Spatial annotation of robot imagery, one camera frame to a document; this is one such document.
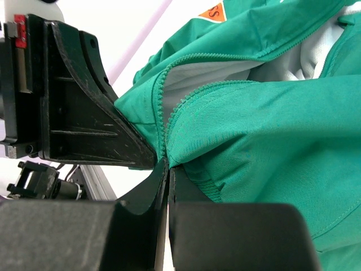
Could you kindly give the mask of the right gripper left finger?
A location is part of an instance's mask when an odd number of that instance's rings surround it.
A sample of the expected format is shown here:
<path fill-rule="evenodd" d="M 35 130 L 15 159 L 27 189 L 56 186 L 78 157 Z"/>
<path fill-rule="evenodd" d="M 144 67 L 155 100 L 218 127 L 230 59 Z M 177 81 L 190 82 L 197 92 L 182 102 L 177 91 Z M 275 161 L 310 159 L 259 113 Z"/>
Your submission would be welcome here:
<path fill-rule="evenodd" d="M 119 200 L 118 270 L 163 270 L 169 165 L 163 158 L 151 174 Z"/>

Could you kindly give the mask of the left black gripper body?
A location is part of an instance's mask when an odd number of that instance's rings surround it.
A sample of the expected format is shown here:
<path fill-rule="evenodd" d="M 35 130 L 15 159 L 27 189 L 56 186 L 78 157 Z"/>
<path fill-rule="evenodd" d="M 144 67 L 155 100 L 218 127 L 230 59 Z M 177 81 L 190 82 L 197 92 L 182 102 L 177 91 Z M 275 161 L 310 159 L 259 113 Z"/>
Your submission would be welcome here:
<path fill-rule="evenodd" d="M 37 156 L 43 96 L 43 22 L 33 14 L 16 14 L 4 24 L 1 38 L 1 144 L 8 158 Z"/>

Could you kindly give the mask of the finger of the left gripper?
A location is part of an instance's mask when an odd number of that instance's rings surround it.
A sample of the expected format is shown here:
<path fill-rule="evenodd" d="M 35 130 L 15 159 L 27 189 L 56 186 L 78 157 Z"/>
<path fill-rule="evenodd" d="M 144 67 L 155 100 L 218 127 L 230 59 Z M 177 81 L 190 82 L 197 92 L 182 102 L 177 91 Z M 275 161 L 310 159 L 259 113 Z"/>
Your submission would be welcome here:
<path fill-rule="evenodd" d="M 150 169 L 153 148 L 115 108 L 98 40 L 58 21 L 44 23 L 41 152 L 64 164 Z"/>

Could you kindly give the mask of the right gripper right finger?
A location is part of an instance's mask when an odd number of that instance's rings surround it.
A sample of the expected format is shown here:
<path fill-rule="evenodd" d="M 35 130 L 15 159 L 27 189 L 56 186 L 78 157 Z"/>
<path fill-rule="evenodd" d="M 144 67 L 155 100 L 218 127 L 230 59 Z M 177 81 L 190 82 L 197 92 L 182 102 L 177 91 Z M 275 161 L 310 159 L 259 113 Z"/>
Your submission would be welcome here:
<path fill-rule="evenodd" d="M 183 166 L 170 169 L 169 203 L 212 202 L 189 178 Z"/>

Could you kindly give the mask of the green zip jacket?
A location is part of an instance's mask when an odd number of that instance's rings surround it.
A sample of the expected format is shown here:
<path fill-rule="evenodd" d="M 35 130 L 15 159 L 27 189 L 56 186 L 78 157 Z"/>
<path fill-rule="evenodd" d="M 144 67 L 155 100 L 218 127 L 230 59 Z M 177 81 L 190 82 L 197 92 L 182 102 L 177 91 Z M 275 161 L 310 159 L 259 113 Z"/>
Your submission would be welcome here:
<path fill-rule="evenodd" d="M 222 1 L 115 107 L 216 203 L 288 203 L 323 270 L 360 269 L 360 2 Z"/>

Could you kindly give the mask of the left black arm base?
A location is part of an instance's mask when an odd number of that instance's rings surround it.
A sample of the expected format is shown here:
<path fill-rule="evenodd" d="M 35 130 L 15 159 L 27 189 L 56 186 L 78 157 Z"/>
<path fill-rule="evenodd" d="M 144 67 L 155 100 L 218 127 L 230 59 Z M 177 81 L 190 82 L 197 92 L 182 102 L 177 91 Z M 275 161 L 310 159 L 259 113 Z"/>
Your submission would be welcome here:
<path fill-rule="evenodd" d="M 64 179 L 61 179 L 60 170 L 64 164 L 53 167 L 43 163 L 21 161 L 18 167 L 21 169 L 16 183 L 7 186 L 10 199 L 86 199 L 85 185 L 71 179 L 78 169 L 73 165 Z"/>

